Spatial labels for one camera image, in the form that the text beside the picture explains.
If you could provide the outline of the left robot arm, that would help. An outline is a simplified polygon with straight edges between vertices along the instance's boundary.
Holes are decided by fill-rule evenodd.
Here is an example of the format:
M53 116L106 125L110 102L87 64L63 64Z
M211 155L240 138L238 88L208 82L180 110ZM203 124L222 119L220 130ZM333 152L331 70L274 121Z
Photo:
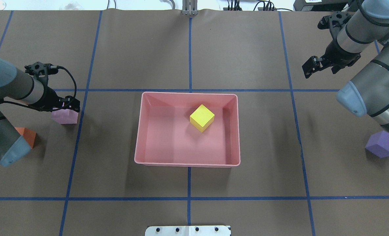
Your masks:
M49 85L49 77L60 70L72 82L72 94L61 96ZM80 112L78 86L73 74L64 66L35 62L18 68L0 58L0 166L9 167L29 154L32 147L26 137L15 129L2 110L3 106L16 106L37 112L71 110Z

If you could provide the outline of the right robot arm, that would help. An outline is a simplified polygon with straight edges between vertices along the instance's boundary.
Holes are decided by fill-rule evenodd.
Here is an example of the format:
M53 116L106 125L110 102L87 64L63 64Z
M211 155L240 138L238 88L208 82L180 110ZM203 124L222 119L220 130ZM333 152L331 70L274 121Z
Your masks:
M318 23L332 40L321 57L311 56L303 65L305 78L330 68L336 74L353 66L371 44L377 55L337 94L337 101L357 117L368 115L389 133L389 0L358 0L357 11L336 11Z

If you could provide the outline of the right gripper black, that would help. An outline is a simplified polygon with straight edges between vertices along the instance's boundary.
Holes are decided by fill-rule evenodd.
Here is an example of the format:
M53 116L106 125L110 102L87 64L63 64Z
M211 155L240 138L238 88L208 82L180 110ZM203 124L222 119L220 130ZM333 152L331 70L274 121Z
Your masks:
M336 74L346 66L353 66L361 58L360 53L350 53L342 49L337 42L331 42L323 57L311 56L302 66L305 79L309 79L313 73L331 67Z

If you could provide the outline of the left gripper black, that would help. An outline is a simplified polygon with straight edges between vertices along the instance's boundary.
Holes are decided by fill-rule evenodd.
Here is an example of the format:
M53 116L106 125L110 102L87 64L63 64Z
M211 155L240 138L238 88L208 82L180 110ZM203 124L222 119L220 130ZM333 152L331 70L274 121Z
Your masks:
M81 111L81 102L74 96L61 98L52 88L48 88L42 98L37 101L37 109L40 111L52 111L57 108L70 109L79 113Z

